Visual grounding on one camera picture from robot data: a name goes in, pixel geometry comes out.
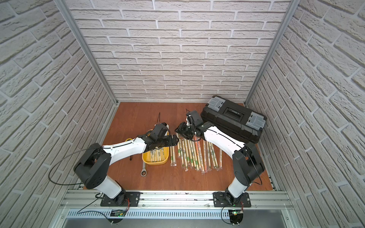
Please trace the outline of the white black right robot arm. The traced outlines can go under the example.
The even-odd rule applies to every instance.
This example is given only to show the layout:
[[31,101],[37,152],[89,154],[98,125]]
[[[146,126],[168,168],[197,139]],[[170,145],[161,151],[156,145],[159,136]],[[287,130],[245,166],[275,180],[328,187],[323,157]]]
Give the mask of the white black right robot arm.
[[219,147],[232,159],[234,180],[225,190],[226,200],[229,204],[237,204],[242,194],[265,171],[262,158],[256,145],[238,141],[225,134],[210,122],[193,126],[182,122],[175,132],[183,138],[193,140],[201,138]]

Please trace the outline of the red striped chopsticks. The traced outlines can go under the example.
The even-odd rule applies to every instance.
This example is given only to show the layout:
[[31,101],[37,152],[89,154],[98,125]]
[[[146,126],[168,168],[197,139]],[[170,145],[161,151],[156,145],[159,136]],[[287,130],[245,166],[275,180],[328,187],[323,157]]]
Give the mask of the red striped chopsticks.
[[204,173],[208,172],[208,161],[207,161],[207,148],[206,148],[206,142],[203,141],[203,161],[204,161]]

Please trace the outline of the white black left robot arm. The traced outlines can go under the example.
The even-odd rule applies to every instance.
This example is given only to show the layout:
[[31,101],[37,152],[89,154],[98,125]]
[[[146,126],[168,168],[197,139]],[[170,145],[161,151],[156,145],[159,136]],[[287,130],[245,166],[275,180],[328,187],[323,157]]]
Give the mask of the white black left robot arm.
[[110,199],[121,198],[124,190],[107,173],[113,163],[135,154],[143,154],[156,148],[176,146],[175,135],[154,137],[141,135],[133,140],[114,145],[91,145],[74,166],[74,172],[87,189],[95,189]]

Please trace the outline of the panda chopsticks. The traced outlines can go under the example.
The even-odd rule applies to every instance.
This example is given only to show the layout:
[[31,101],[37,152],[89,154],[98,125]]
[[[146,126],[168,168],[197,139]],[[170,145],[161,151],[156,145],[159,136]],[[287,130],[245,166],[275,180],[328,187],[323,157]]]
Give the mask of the panda chopsticks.
[[185,165],[185,161],[184,161],[184,152],[183,152],[182,140],[179,136],[178,136],[178,139],[179,139],[178,152],[179,152],[179,156],[181,158],[182,167],[185,169],[186,165]]

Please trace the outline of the white sleeve chopsticks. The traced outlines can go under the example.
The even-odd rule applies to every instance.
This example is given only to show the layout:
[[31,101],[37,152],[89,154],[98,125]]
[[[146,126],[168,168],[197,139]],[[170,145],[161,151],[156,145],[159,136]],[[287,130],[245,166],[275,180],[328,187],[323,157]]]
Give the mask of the white sleeve chopsticks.
[[189,170],[189,158],[188,158],[188,152],[187,152],[185,139],[182,139],[182,147],[183,147],[183,153],[184,153],[185,171],[187,172]]

